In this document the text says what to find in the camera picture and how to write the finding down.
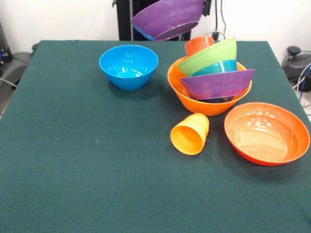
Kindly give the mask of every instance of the green bowl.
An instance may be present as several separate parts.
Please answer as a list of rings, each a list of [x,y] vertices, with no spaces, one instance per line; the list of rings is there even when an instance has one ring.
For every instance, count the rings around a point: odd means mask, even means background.
[[[186,76],[192,76],[195,72],[216,62],[237,59],[237,40],[234,37],[222,40],[202,51],[190,56],[178,65],[178,69]]]

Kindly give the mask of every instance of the plastic bowl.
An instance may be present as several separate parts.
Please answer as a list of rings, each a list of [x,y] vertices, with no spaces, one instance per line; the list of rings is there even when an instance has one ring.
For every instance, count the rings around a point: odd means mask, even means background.
[[[249,85],[255,69],[192,76],[181,79],[190,96],[208,100],[240,95]]]
[[[174,92],[176,93],[182,104],[185,106],[185,108],[187,108],[189,111],[193,113],[202,113],[206,116],[219,115],[228,110],[233,104],[238,102],[244,96],[246,96],[252,87],[252,82],[250,82],[248,88],[244,90],[241,95],[235,96],[231,101],[228,102],[206,103],[193,100],[190,98],[189,93],[181,83],[180,79],[184,78],[185,76],[181,73],[181,71],[177,67],[178,64],[180,64],[182,61],[186,59],[187,57],[180,58],[171,65],[168,71],[168,80],[172,89],[174,90]],[[246,68],[242,66],[240,63],[237,63],[237,65],[238,70],[246,70]]]
[[[157,55],[138,45],[122,45],[107,50],[99,59],[99,66],[107,78],[122,90],[143,87],[158,64]]]
[[[192,76],[206,75],[206,74],[217,74],[225,72],[237,71],[237,61],[236,60],[226,60],[221,62],[216,62],[207,66],[198,72],[195,72]]]
[[[299,159],[310,145],[303,122],[288,110],[268,103],[246,103],[232,109],[225,118],[225,132],[241,156],[265,166]]]
[[[149,40],[168,40],[199,23],[203,4],[204,0],[160,0],[138,12],[132,25]]]
[[[185,44],[185,50],[187,55],[190,57],[208,46],[213,45],[214,43],[214,39],[210,36],[199,36],[188,41]]]
[[[189,77],[211,64],[225,60],[236,60],[236,58],[237,41],[231,37],[188,57],[179,64],[178,68],[186,77]]]

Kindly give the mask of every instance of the blue bowl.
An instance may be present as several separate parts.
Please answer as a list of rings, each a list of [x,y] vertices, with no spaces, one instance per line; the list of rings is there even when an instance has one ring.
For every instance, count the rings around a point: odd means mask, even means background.
[[[99,66],[117,87],[133,91],[143,87],[158,64],[157,55],[138,45],[122,45],[107,50],[99,59]]]
[[[206,75],[206,74],[217,74],[224,72],[232,72],[237,71],[237,61],[236,60],[225,60],[222,62],[217,62],[211,64],[197,72],[195,72],[192,76]]]

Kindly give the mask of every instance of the teal bowl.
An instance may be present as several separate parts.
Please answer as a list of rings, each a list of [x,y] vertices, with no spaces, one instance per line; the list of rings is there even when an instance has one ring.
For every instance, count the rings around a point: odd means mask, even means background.
[[[226,61],[216,62],[214,64],[211,64],[210,66],[207,66],[195,72],[192,76],[233,72],[237,70],[238,68],[237,68],[236,60],[226,60]]]

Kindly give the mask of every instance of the orange bowl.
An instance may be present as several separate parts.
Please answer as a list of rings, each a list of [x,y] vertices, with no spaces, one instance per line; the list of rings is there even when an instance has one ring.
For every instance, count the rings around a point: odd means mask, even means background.
[[[246,103],[232,109],[225,118],[225,133],[241,156],[265,166],[299,159],[310,145],[302,121],[268,103]]]
[[[238,102],[240,99],[242,99],[244,96],[247,95],[247,93],[250,91],[252,87],[252,81],[249,83],[249,86],[242,92],[241,95],[235,96],[231,101],[224,102],[224,103],[206,103],[201,102],[197,100],[193,100],[190,98],[189,93],[182,85],[180,79],[184,78],[185,76],[181,73],[181,71],[178,69],[178,64],[182,61],[186,60],[187,57],[183,57],[175,61],[168,71],[168,80],[169,84],[175,91],[176,95],[182,102],[182,104],[187,108],[189,111],[193,113],[202,113],[206,116],[215,116],[219,115],[226,110],[228,110],[233,104]],[[237,62],[238,70],[246,70],[244,66],[242,66],[240,63]]]
[[[199,36],[188,41],[185,44],[185,50],[188,56],[192,56],[214,43],[214,39],[210,36]]]

